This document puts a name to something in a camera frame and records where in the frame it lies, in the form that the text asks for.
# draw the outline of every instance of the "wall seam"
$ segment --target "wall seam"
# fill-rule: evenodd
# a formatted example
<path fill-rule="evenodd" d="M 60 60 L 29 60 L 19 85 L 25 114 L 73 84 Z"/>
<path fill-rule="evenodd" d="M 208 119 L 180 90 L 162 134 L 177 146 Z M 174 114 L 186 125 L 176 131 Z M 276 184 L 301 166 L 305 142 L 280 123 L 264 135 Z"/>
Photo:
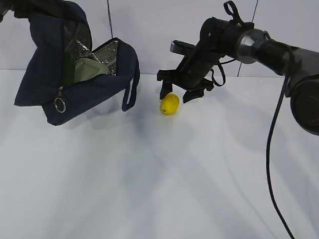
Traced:
<path fill-rule="evenodd" d="M 111 9 L 110 9 L 110 2 L 109 2 L 109 0 L 106 0 L 106 3 L 107 3 L 107 5 L 108 5 L 108 15 L 109 15 L 110 31 L 111 31 L 111 36 L 112 36 L 112 38 L 113 38 L 113 26 L 112 26 Z"/>
<path fill-rule="evenodd" d="M 256 1 L 255 10 L 254 10 L 254 14 L 253 14 L 253 18 L 252 18 L 251 22 L 254 22 L 254 20 L 255 20 L 255 15 L 256 15 L 256 10 L 257 10 L 258 3 L 259 3 L 259 0 Z M 238 73 L 237 73 L 237 77 L 239 77 L 242 65 L 243 65 L 243 63 L 240 63 L 239 69 L 238 69 Z"/>

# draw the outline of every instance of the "black strap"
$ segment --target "black strap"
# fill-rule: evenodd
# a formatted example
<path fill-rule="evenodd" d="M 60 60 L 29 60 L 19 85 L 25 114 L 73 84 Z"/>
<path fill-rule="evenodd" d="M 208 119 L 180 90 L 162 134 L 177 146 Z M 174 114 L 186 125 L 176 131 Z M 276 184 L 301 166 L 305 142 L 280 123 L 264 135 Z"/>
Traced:
<path fill-rule="evenodd" d="M 214 78 L 214 70 L 213 69 L 210 70 L 212 72 L 211 80 L 212 80 L 212 82 L 214 83 L 215 86 L 221 87 L 221 86 L 225 85 L 225 83 L 226 83 L 226 75 L 225 75 L 225 71 L 224 71 L 224 69 L 223 69 L 223 67 L 222 67 L 222 65 L 221 65 L 221 63 L 219 61 L 217 62 L 217 66 L 218 66 L 218 68 L 220 70 L 220 73 L 221 73 L 221 75 L 223 77 L 223 83 L 220 84 L 220 83 L 218 83 L 215 80 L 215 78 Z"/>
<path fill-rule="evenodd" d="M 233 1 L 230 0 L 230 1 L 225 2 L 224 8 L 225 8 L 226 13 L 233 17 L 233 19 L 229 21 L 230 23 L 233 23 L 233 24 L 239 23 L 242 27 L 248 28 L 248 29 L 254 28 L 254 24 L 252 22 L 244 22 L 240 18 L 236 4 Z"/>
<path fill-rule="evenodd" d="M 128 111 L 130 108 L 132 108 L 135 105 L 137 87 L 140 81 L 140 76 L 141 76 L 140 65 L 139 65 L 138 59 L 136 59 L 135 75 L 133 78 L 132 91 L 131 91 L 131 97 L 129 102 L 128 102 L 128 99 L 129 99 L 129 94 L 131 89 L 131 82 L 129 82 L 129 84 L 125 88 L 125 93 L 124 93 L 123 103 L 122 103 L 122 110 L 124 112 Z"/>

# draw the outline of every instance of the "navy blue bag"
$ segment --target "navy blue bag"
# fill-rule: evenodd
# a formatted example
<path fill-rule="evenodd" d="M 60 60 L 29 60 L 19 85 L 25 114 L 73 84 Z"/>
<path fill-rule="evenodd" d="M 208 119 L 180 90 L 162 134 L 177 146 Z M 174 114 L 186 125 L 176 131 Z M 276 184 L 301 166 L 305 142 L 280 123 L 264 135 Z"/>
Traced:
<path fill-rule="evenodd" d="M 122 110 L 132 108 L 140 79 L 135 50 L 113 38 L 92 51 L 85 12 L 70 1 L 63 1 L 60 8 L 62 18 L 36 12 L 29 16 L 30 32 L 37 49 L 14 104 L 42 106 L 52 125 L 62 125 L 122 90 L 125 90 Z M 108 74 L 64 85 L 68 71 L 65 68 L 66 52 L 74 60 L 90 59 L 104 65 L 109 69 Z"/>

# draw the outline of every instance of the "white wall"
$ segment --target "white wall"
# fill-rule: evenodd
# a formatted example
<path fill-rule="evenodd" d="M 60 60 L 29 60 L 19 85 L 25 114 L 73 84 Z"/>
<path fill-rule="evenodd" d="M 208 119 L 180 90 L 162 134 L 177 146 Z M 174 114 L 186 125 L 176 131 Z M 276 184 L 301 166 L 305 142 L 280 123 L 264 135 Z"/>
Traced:
<path fill-rule="evenodd" d="M 206 19 L 212 16 L 230 19 L 224 10 L 224 2 L 110 0 L 114 34 L 136 49 L 142 73 L 156 74 L 159 69 L 175 69 L 182 57 L 170 53 L 171 41 L 196 44 Z M 242 18 L 251 21 L 256 0 L 240 0 L 236 4 Z M 239 63 L 225 66 L 229 76 L 237 76 L 238 69 Z"/>
<path fill-rule="evenodd" d="M 319 51 L 318 0 L 259 0 L 255 27 L 286 44 Z M 240 76 L 276 76 L 259 63 L 242 65 Z"/>
<path fill-rule="evenodd" d="M 86 12 L 92 31 L 93 47 L 111 38 L 107 4 L 105 0 L 74 0 Z M 35 45 L 29 32 L 27 19 L 16 19 L 9 12 L 0 24 L 0 69 L 26 69 Z"/>

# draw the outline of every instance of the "metal ring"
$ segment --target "metal ring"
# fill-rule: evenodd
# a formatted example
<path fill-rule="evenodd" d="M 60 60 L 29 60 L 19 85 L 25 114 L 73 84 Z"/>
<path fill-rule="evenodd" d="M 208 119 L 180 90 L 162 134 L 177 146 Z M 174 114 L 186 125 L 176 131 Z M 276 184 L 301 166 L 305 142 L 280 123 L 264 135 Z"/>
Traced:
<path fill-rule="evenodd" d="M 59 107 L 58 107 L 58 100 L 60 100 L 60 102 L 63 104 L 63 110 L 60 110 Z M 64 113 L 66 111 L 66 105 L 65 105 L 65 102 L 61 99 L 61 98 L 55 98 L 54 100 L 54 106 L 56 108 L 56 110 L 59 112 L 59 113 Z"/>

